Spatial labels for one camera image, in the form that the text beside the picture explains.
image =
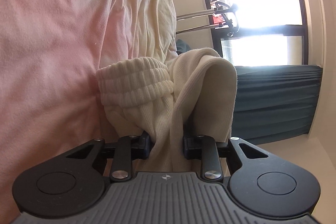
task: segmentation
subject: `wall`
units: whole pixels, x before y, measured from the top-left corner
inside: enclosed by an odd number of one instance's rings
[[[336,166],[336,0],[321,0],[324,22],[324,62],[320,97],[311,137],[317,137]]]
[[[310,171],[319,181],[321,196],[313,216],[322,224],[336,223],[336,170],[318,138],[301,135],[259,145],[285,160]]]
[[[193,12],[206,10],[205,0],[173,0],[176,15],[184,15]],[[207,16],[192,19],[184,19],[177,22],[177,31],[190,29],[194,27],[204,26],[209,24]],[[211,47],[212,38],[210,30],[192,31],[176,35],[176,39],[182,39],[190,45],[192,49]]]

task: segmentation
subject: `cream knit fabric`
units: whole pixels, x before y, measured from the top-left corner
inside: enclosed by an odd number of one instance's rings
[[[181,54],[169,69],[150,57],[125,60],[98,70],[97,78],[106,117],[119,137],[146,130],[155,143],[135,170],[198,171],[182,154],[183,124],[191,115],[195,135],[221,142],[230,136],[237,76],[213,49]]]

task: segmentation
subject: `bedding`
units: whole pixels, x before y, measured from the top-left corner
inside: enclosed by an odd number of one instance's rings
[[[23,170],[94,137],[117,138],[99,68],[176,56],[172,0],[0,0],[0,223]]]

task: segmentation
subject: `curtain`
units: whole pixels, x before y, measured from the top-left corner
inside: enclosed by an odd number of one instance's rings
[[[318,66],[236,67],[232,136],[262,144],[307,134],[319,98]]]

